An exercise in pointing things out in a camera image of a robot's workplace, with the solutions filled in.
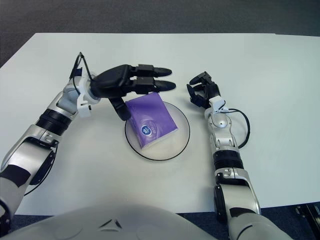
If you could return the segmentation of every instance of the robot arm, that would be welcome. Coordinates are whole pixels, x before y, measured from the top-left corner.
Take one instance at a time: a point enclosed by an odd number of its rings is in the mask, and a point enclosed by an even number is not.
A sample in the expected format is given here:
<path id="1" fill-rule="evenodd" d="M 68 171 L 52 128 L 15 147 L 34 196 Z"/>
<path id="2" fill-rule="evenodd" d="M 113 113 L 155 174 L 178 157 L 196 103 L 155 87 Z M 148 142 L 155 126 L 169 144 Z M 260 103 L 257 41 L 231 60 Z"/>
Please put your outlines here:
<path id="1" fill-rule="evenodd" d="M 83 59 L 87 73 L 78 68 Z M 121 97 L 129 92 L 147 94 L 174 89 L 172 82 L 153 77 L 170 75 L 166 68 L 152 65 L 121 65 L 102 74 L 89 75 L 87 63 L 80 53 L 69 82 L 35 124 L 32 124 L 4 157 L 0 172 L 0 229 L 5 235 L 29 185 L 44 179 L 55 159 L 63 133 L 77 114 L 89 117 L 91 105 L 108 98 L 122 120 L 131 117 Z"/>
<path id="2" fill-rule="evenodd" d="M 231 240 L 249 239 L 291 239 L 270 220 L 261 216 L 261 209 L 249 174 L 244 169 L 239 148 L 248 141 L 250 125 L 244 113 L 226 106 L 218 86 L 208 73 L 203 72 L 187 84 L 190 100 L 198 107 L 205 108 L 208 122 L 209 141 L 215 167 L 214 206 L 217 219 L 228 224 Z M 204 96 L 195 92 L 204 92 Z M 248 124 L 244 143 L 237 145 L 232 134 L 229 113 L 240 112 Z"/>

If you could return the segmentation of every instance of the white table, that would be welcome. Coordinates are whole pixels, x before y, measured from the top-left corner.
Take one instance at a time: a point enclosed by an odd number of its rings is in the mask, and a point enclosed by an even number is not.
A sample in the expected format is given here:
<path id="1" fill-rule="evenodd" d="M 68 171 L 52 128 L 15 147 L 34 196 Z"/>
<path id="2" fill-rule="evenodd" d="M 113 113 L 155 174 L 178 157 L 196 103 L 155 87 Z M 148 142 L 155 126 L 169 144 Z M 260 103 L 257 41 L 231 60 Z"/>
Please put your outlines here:
<path id="1" fill-rule="evenodd" d="M 177 88 L 161 97 L 187 116 L 189 144 L 166 162 L 141 158 L 127 144 L 124 122 L 102 100 L 91 118 L 71 124 L 50 175 L 23 199 L 17 214 L 57 215 L 113 201 L 177 213 L 213 211 L 206 121 L 186 89 L 203 71 L 227 105 L 250 119 L 250 140 L 240 153 L 261 207 L 320 201 L 319 37 L 37 33 L 0 69 L 1 159 L 65 86 L 79 51 L 96 73 L 122 64 L 172 69 L 163 79 Z M 245 123 L 234 116 L 240 143 Z"/>

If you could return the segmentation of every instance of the round glass plate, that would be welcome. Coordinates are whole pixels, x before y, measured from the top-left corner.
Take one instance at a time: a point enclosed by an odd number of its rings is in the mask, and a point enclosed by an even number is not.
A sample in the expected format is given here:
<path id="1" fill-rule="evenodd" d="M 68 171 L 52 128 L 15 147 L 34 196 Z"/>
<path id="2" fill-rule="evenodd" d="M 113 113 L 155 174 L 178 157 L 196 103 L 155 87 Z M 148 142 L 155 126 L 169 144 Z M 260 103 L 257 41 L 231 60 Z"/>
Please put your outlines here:
<path id="1" fill-rule="evenodd" d="M 186 148 L 190 138 L 190 126 L 184 113 L 171 103 L 163 103 L 178 127 L 178 130 L 169 133 L 164 139 L 141 149 L 131 124 L 126 121 L 124 127 L 125 137 L 131 148 L 142 157 L 153 161 L 165 161 L 178 156 Z"/>

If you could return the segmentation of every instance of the purple package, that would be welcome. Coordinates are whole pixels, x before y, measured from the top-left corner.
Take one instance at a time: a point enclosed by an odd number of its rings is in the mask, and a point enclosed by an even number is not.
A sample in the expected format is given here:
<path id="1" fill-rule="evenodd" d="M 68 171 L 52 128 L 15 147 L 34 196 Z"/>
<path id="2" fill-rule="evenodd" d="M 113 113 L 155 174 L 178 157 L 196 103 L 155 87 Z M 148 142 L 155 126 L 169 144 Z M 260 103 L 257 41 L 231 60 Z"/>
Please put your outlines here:
<path id="1" fill-rule="evenodd" d="M 129 122 L 142 149 L 178 129 L 156 92 L 126 101 L 125 104 L 131 113 Z"/>

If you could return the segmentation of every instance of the gray floor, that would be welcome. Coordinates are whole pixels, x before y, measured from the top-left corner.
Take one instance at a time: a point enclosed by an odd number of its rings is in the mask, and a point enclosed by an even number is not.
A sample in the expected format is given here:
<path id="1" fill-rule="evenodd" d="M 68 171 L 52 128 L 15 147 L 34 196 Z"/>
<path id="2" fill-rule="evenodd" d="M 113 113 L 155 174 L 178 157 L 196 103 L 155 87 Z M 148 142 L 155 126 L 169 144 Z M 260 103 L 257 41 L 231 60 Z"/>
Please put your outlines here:
<path id="1" fill-rule="evenodd" d="M 320 36 L 320 0 L 0 0 L 0 66 L 34 33 L 277 33 Z M 294 239 L 313 239 L 294 207 L 262 213 Z M 228 239 L 214 213 L 183 217 Z M 39 221 L 16 216 L 13 228 Z"/>

